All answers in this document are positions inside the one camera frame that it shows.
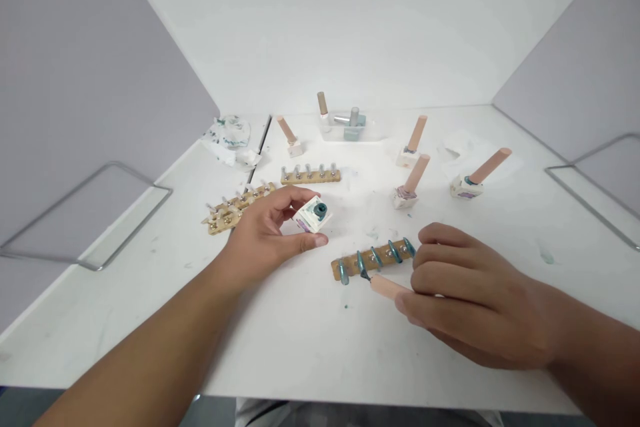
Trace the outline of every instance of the left hand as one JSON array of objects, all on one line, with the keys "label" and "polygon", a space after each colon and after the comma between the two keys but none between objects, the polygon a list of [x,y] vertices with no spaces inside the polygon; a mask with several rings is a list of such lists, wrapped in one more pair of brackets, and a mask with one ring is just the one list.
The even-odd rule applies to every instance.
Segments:
[{"label": "left hand", "polygon": [[329,243],[325,234],[282,235],[280,227],[314,196],[313,190],[288,185],[243,211],[227,245],[214,261],[229,270],[228,282],[244,290],[262,282],[283,262]]}]

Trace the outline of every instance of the wooden block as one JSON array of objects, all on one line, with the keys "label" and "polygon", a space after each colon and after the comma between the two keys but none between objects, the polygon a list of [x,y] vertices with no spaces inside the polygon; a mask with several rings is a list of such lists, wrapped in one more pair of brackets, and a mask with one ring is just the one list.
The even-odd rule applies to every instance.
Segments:
[{"label": "wooden block", "polygon": [[[398,240],[396,242],[393,242],[393,245],[398,249],[398,253],[400,254],[400,258],[402,260],[411,258],[411,253],[406,248],[404,240]],[[383,245],[381,247],[376,247],[375,251],[380,257],[380,260],[382,261],[383,265],[391,265],[396,263],[395,258],[393,256],[389,256],[389,254],[387,253],[387,252],[390,253],[389,244]],[[371,259],[371,249],[361,250],[360,254],[362,255],[362,260],[365,264],[365,269],[376,270],[379,267],[378,263],[375,260]],[[333,262],[331,262],[331,269],[333,270],[333,278],[336,279],[338,282],[340,281],[339,260],[340,259],[336,259]],[[342,262],[345,264],[345,267],[347,269],[347,275],[349,277],[360,275],[360,271],[358,270],[357,253],[350,255],[348,257],[342,257]]]},{"label": "wooden block", "polygon": [[[269,193],[274,192],[277,189],[277,187],[272,182],[269,182],[269,188]],[[257,193],[257,195],[253,195],[250,191],[248,191],[247,193],[243,194],[243,197],[245,198],[244,200],[242,200],[242,197],[234,197],[230,199],[229,202],[231,202],[231,205],[234,205],[240,211],[240,215],[242,215],[242,211],[245,208],[249,207],[249,205],[251,205],[249,203],[250,198],[253,198],[253,201],[255,201],[265,196],[265,186],[261,185],[260,187],[255,189],[255,192]],[[229,210],[225,203],[220,203],[219,205],[215,206],[215,209],[219,211],[225,208],[227,210],[221,218],[210,221],[210,215],[201,222],[202,224],[208,224],[209,235],[217,235],[221,232],[224,232],[225,230],[234,228],[238,224],[240,217],[238,215],[234,215],[234,213]]]},{"label": "wooden block", "polygon": [[283,185],[299,185],[301,183],[327,183],[332,181],[340,181],[340,171],[335,171],[335,177],[331,176],[331,170],[325,170],[325,177],[320,177],[320,172],[314,170],[311,172],[311,178],[307,177],[307,171],[301,170],[299,172],[300,178],[297,179],[293,172],[287,172],[288,180],[285,180],[284,176],[280,179],[280,183]]}]

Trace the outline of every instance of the wrist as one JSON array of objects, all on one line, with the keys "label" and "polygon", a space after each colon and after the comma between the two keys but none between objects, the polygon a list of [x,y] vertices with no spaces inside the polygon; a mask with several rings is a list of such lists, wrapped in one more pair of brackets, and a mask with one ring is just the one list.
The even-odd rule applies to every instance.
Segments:
[{"label": "wrist", "polygon": [[240,296],[251,284],[238,275],[239,268],[233,256],[223,249],[203,271],[206,273],[211,287],[224,296]]}]

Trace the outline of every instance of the right hand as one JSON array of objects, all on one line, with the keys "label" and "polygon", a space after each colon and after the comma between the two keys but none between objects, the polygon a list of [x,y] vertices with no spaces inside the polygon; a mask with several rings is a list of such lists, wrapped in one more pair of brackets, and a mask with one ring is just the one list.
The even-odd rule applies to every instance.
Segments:
[{"label": "right hand", "polygon": [[415,293],[395,301],[412,324],[486,367],[544,368],[556,359],[561,328],[551,305],[561,292],[454,227],[431,224],[418,238]]}]

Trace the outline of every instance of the paint smudge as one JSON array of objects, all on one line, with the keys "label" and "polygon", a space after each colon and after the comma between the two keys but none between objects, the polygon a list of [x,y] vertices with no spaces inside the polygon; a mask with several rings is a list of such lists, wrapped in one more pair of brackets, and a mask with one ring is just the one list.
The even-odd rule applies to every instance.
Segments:
[{"label": "paint smudge", "polygon": [[553,258],[553,254],[549,251],[549,249],[547,249],[539,240],[537,240],[536,243],[538,244],[538,252],[543,262],[545,262],[545,264],[547,265],[554,265],[555,258]]},{"label": "paint smudge", "polygon": [[380,236],[380,234],[378,233],[378,227],[374,227],[373,229],[371,229],[371,230],[369,230],[367,232],[367,237],[373,239],[376,242],[377,242],[379,236]]}]

